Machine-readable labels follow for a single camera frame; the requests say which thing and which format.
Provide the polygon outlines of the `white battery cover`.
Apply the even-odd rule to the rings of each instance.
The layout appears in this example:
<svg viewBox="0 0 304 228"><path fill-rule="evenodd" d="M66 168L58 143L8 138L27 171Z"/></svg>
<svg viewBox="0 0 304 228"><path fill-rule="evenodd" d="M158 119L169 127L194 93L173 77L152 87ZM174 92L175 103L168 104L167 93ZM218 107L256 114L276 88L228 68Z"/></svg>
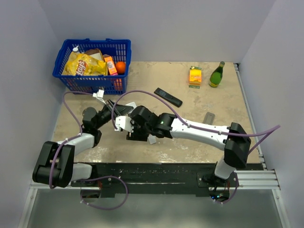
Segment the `white battery cover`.
<svg viewBox="0 0 304 228"><path fill-rule="evenodd" d="M150 143L150 145L155 144L156 143L156 137L153 135L149 135L148 136L148 142Z"/></svg>

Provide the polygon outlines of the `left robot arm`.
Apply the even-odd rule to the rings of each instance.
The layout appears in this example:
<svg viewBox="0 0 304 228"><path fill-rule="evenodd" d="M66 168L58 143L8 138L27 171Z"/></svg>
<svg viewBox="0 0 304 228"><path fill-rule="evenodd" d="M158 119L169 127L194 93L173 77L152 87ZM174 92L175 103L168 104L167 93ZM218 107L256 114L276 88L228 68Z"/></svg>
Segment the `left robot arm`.
<svg viewBox="0 0 304 228"><path fill-rule="evenodd" d="M70 139L47 141L42 145L33 170L33 181L47 184L51 188L65 188L70 182L78 180L87 186L96 185L98 174L92 171L92 165L75 163L74 157L99 144L102 136L99 129L111 120L113 109L116 117L130 113L135 107L134 102L114 106L114 102L108 100L101 111L96 111L93 107L86 108L82 113L81 133Z"/></svg>

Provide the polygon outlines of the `white remote control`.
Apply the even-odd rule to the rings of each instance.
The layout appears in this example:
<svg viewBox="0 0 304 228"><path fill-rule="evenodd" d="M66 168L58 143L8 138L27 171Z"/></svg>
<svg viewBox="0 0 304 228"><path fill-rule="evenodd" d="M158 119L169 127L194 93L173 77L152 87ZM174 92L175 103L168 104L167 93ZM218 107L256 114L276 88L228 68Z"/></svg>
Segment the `white remote control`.
<svg viewBox="0 0 304 228"><path fill-rule="evenodd" d="M131 106L133 109L135 109L137 107L135 102L127 103L126 106Z"/></svg>

